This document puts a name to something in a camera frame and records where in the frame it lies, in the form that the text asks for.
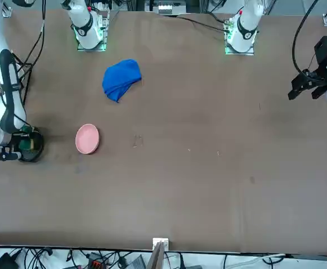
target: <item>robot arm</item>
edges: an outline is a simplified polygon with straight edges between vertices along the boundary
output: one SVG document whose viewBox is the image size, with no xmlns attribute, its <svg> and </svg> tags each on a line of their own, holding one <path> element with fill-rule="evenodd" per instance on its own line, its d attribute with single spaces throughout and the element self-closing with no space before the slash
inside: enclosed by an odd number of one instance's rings
<svg viewBox="0 0 327 269">
<path fill-rule="evenodd" d="M 244 7 L 232 18 L 234 29 L 228 44 L 235 51 L 245 53 L 253 46 L 263 13 L 262 0 L 245 0 Z"/>
<path fill-rule="evenodd" d="M 20 97 L 16 62 L 3 35 L 2 4 L 3 1 L 0 0 L 0 83 L 3 90 L 3 101 L 0 100 L 0 129 L 14 133 L 24 125 L 22 120 L 26 120 L 26 114 Z"/>
<path fill-rule="evenodd" d="M 93 49 L 103 41 L 102 16 L 89 11 L 85 0 L 60 0 L 73 23 L 73 29 L 80 45 L 84 49 Z"/>
<path fill-rule="evenodd" d="M 313 99 L 324 95 L 327 98 L 327 36 L 323 36 L 314 46 L 318 68 L 312 72 L 305 69 L 292 80 L 292 90 L 288 93 L 290 100 L 295 99 L 304 90 L 314 89 Z"/>
</svg>

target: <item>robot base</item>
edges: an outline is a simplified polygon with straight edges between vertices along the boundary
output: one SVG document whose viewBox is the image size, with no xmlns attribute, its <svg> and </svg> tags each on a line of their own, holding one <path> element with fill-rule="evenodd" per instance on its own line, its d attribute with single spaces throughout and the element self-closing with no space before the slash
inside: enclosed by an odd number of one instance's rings
<svg viewBox="0 0 327 269">
<path fill-rule="evenodd" d="M 98 43 L 97 46 L 95 46 L 92 49 L 86 49 L 82 45 L 80 45 L 80 42 L 78 42 L 78 51 L 79 52 L 104 52 L 106 51 L 106 45 L 108 43 L 108 28 L 109 28 L 109 20 L 108 18 L 103 18 L 102 15 L 98 16 L 98 30 L 99 36 L 102 38 L 102 41 Z M 74 31 L 76 40 L 79 40 L 78 34 L 76 31 Z"/>
<path fill-rule="evenodd" d="M 234 48 L 232 48 L 229 43 L 227 42 L 228 39 L 231 38 L 231 32 L 233 31 L 234 29 L 234 22 L 230 19 L 229 21 L 225 21 L 225 23 L 223 24 L 223 28 L 225 30 L 228 30 L 230 31 L 230 33 L 226 33 L 225 32 L 225 53 L 226 55 L 232 55 L 232 54 L 235 54 L 235 55 L 248 55 L 248 56 L 253 56 L 254 55 L 254 41 L 252 43 L 252 47 L 247 51 L 247 52 L 237 52 L 234 50 Z"/>
</svg>

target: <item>black device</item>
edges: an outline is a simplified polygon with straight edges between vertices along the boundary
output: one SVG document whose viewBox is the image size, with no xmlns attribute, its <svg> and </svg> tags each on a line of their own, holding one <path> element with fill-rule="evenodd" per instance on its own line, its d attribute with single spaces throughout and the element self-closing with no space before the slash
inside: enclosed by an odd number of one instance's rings
<svg viewBox="0 0 327 269">
<path fill-rule="evenodd" d="M 18 269 L 19 266 L 15 258 L 11 257 L 8 253 L 3 254 L 0 258 L 0 269 Z"/>
<path fill-rule="evenodd" d="M 289 100 L 295 99 L 302 91 L 316 88 L 311 96 L 318 99 L 327 91 L 327 36 L 323 36 L 314 46 L 318 68 L 312 72 L 304 69 L 292 80 L 292 90 L 288 93 Z"/>
</svg>

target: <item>floor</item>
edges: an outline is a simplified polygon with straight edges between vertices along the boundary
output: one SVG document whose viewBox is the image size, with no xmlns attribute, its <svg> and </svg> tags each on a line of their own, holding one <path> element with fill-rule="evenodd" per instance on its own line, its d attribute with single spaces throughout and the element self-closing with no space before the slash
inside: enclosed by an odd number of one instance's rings
<svg viewBox="0 0 327 269">
<path fill-rule="evenodd" d="M 5 252 L 7 253 L 15 253 L 17 250 L 8 248 L 8 249 L 0 249 L 0 257 L 2 254 Z M 42 261 L 43 265 L 47 269 L 55 268 L 55 269 L 62 269 L 62 268 L 72 268 L 73 267 L 73 262 L 69 260 L 68 262 L 66 261 L 67 255 L 68 255 L 68 250 L 67 249 L 57 249 L 53 250 L 53 255 L 48 256 L 47 254 L 43 256 L 40 260 Z M 86 254 L 90 254 L 92 251 L 84 251 Z M 17 257 L 17 264 L 19 265 L 19 269 L 25 269 L 24 267 L 24 256 L 26 253 L 26 249 L 24 249 L 20 255 Z M 101 251 L 101 254 L 103 256 L 107 255 L 110 253 L 110 251 Z M 127 254 L 128 252 L 121 252 L 120 254 L 123 256 Z M 148 261 L 150 259 L 151 253 L 149 252 L 133 252 L 129 255 L 127 255 L 127 263 L 130 264 L 133 262 L 137 257 L 142 255 L 142 258 L 144 260 L 145 265 L 148 264 Z M 201 266 L 202 268 L 197 268 L 196 269 L 223 269 L 223 261 L 225 259 L 224 254 L 194 254 L 194 253 L 183 253 L 183 260 L 184 260 L 184 265 L 186 266 L 187 269 L 191 267 L 193 269 L 193 266 Z M 29 252 L 27 256 L 27 268 L 33 255 Z M 164 259 L 162 269 L 176 269 L 179 268 L 180 266 L 180 256 L 175 253 L 167 253 L 167 257 L 169 258 L 170 263 L 168 263 L 167 259 Z M 251 261 L 252 259 L 255 259 L 256 257 L 253 256 L 235 256 L 234 254 L 227 256 L 226 259 L 226 269 L 230 268 L 231 265 L 237 265 L 238 263 L 242 262 L 247 262 Z M 83 268 L 87 264 L 87 259 L 84 255 L 82 255 L 79 251 L 74 251 L 73 252 L 73 259 L 74 262 L 77 266 L 82 266 Z M 112 264 L 114 261 L 114 258 L 110 258 L 109 262 Z M 237 268 L 252 268 L 252 266 L 240 266 Z M 270 266 L 266 265 L 263 263 L 261 260 L 257 261 L 254 263 L 254 268 L 255 269 L 269 269 Z M 277 263 L 276 265 L 273 266 L 274 269 L 325 269 L 327 268 L 327 261 L 318 261 L 318 260 L 309 260 L 309 259 L 284 259 L 282 262 Z M 118 266 L 113 266 L 112 269 L 119 269 Z"/>
<path fill-rule="evenodd" d="M 56 0 L 48 0 L 47 8 L 61 8 L 60 1 Z M 272 9 L 271 15 L 303 15 L 308 8 L 310 7 L 313 0 L 277 0 L 274 8 Z M 13 6 L 14 8 L 21 8 L 15 6 L 13 3 L 8 4 Z M 244 0 L 228 0 L 222 9 L 218 9 L 218 11 L 223 13 L 231 13 L 237 10 L 237 6 L 242 6 L 244 4 Z M 41 0 L 37 0 L 33 7 L 33 9 L 41 8 Z M 312 15 L 322 15 L 327 10 L 327 0 L 320 0 L 316 7 L 312 11 Z"/>
</svg>

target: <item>pink plate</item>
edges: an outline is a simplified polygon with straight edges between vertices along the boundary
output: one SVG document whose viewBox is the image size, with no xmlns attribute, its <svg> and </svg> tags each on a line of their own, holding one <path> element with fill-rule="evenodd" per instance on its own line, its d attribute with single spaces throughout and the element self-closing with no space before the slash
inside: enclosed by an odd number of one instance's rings
<svg viewBox="0 0 327 269">
<path fill-rule="evenodd" d="M 80 153 L 93 153 L 99 145 L 99 132 L 92 124 L 84 124 L 76 133 L 75 145 Z"/>
</svg>

